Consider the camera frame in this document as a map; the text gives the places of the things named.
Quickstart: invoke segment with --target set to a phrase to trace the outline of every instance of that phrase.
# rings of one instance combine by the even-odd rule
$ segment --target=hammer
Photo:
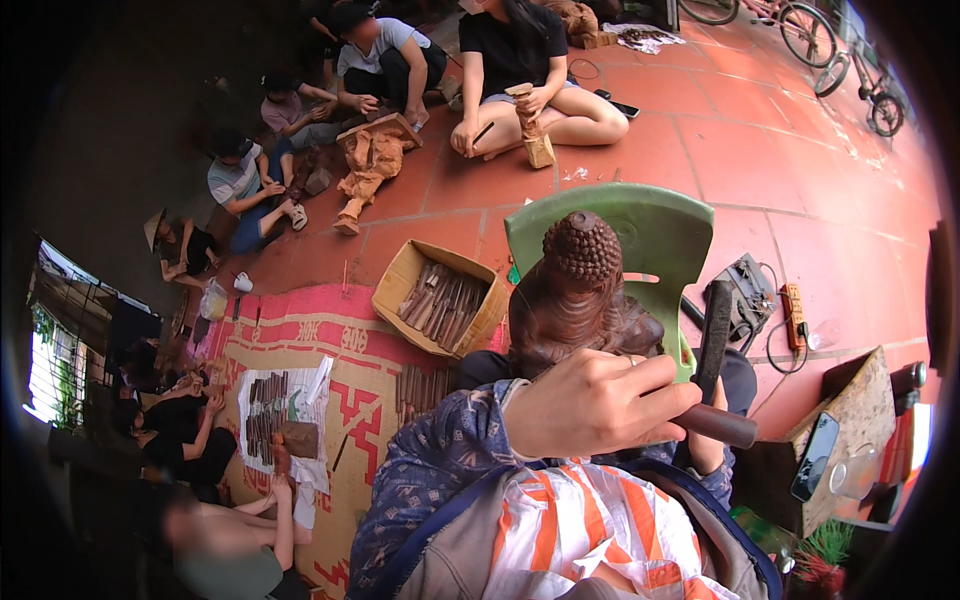
[[[695,375],[704,399],[702,403],[691,406],[685,413],[672,419],[672,422],[687,431],[705,435],[724,444],[749,448],[756,441],[756,421],[712,406],[724,349],[730,335],[733,284],[729,281],[711,281],[707,290],[704,337]]]

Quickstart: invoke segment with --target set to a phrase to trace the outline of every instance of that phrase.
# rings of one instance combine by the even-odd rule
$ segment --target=blue patterned jacket
[[[518,467],[500,411],[512,383],[504,379],[454,392],[387,443],[370,510],[350,548],[348,600],[370,597],[386,563],[434,511],[490,471]],[[669,464],[676,447],[648,446],[643,457]],[[724,454],[723,466],[701,483],[729,509],[733,455],[728,448]]]

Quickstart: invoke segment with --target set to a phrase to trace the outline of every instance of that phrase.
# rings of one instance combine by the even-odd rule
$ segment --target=conical hat
[[[167,209],[159,211],[156,215],[150,218],[150,221],[147,221],[143,224],[143,232],[147,234],[147,243],[150,244],[150,252],[154,251],[155,242],[156,242],[156,228],[159,227],[160,221],[163,220],[163,217],[167,216]]]

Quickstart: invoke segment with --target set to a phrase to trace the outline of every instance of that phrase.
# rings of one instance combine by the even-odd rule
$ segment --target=cardboard box
[[[396,313],[400,303],[417,285],[417,278],[427,258],[490,284],[480,310],[470,322],[463,337],[454,345],[452,353],[440,348],[436,342],[404,323]],[[509,301],[510,294],[507,292],[507,286],[496,276],[496,272],[456,252],[418,240],[407,240],[396,253],[393,262],[387,267],[387,272],[380,278],[372,299],[376,314],[396,327],[405,338],[431,354],[454,358],[463,358],[476,349],[487,347],[496,326],[500,324],[507,312]]]

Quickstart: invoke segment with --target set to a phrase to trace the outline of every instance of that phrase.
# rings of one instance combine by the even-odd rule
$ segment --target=green plastic chair
[[[660,278],[627,281],[624,292],[663,324],[663,349],[677,363],[677,382],[696,371],[680,331],[680,297],[704,268],[713,240],[713,208],[689,196],[643,183],[575,187],[528,204],[503,220],[520,275],[543,258],[543,235],[574,210],[590,210],[616,232],[624,273]]]

